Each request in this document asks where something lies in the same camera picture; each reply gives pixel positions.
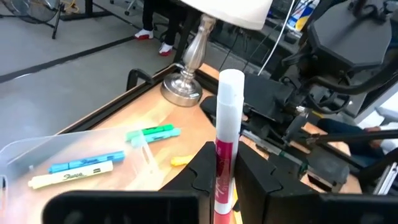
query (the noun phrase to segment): gray floor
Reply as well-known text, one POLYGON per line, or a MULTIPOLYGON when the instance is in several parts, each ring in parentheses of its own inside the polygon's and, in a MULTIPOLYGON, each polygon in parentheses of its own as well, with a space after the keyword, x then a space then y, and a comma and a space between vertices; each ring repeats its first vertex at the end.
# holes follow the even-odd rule
MULTIPOLYGON (((124 16, 124 9, 101 6, 124 16)), ((7 11, 0 5, 0 14, 7 11)), ((141 26, 137 15, 126 17, 141 26)), ((45 63, 133 35, 138 30, 113 17, 60 22, 56 40, 51 29, 18 19, 0 19, 0 75, 45 63)), ((173 55, 160 57, 158 40, 132 40, 113 48, 0 84, 0 148, 24 138, 53 135, 120 95, 128 71, 141 68, 154 73, 173 55)), ((227 51, 208 44, 205 62, 220 68, 227 51)), ((222 66, 242 69, 244 61, 230 54, 222 66)), ((248 70, 255 70, 251 65, 248 70)))

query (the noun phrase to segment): green highlighter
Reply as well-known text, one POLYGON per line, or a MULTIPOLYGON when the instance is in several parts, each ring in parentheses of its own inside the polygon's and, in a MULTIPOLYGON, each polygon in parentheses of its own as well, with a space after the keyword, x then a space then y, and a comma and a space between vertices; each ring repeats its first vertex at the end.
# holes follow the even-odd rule
MULTIPOLYGON (((159 133, 162 131, 170 131, 173 129, 174 129, 174 126, 172 124, 165 124, 165 125, 158 126, 158 127, 142 129, 141 131, 144 135, 148 135, 148 134, 159 133)), ((126 134, 126 141, 131 141, 136 136, 137 136, 137 131, 129 132, 126 134)))

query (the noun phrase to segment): glue stick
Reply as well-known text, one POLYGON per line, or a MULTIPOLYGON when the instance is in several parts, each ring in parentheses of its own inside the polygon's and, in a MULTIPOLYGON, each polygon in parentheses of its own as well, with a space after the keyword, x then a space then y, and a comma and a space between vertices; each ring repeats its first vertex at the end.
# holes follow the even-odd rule
POLYGON ((244 74, 236 69, 220 72, 216 112, 215 224, 229 224, 233 205, 234 166, 243 112, 244 74))

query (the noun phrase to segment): plastic container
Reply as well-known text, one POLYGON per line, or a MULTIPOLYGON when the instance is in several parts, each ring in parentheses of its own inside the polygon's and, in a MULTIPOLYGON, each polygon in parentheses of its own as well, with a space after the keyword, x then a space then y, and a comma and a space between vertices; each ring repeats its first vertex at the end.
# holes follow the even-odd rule
POLYGON ((1 224, 41 223, 45 204, 70 190, 158 190, 163 177, 141 131, 126 142, 129 127, 100 129, 13 142, 0 151, 0 175, 6 188, 0 195, 1 224), (113 170, 39 189, 28 186, 49 167, 87 157, 123 151, 125 158, 113 170))

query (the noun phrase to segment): yellow highlighter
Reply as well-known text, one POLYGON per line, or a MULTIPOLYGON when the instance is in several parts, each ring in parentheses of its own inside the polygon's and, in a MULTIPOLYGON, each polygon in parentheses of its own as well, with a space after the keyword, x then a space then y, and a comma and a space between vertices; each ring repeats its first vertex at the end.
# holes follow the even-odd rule
POLYGON ((103 174, 113 170, 112 161, 101 162, 90 166, 85 166, 76 169, 70 169, 54 174, 40 175, 33 177, 28 181, 27 185, 33 189, 39 189, 52 184, 58 184, 70 180, 77 180, 80 178, 89 177, 92 175, 103 174))
POLYGON ((187 165, 191 160, 193 159, 194 156, 179 156, 179 157, 174 157, 172 158, 171 164, 172 166, 182 166, 182 165, 187 165))

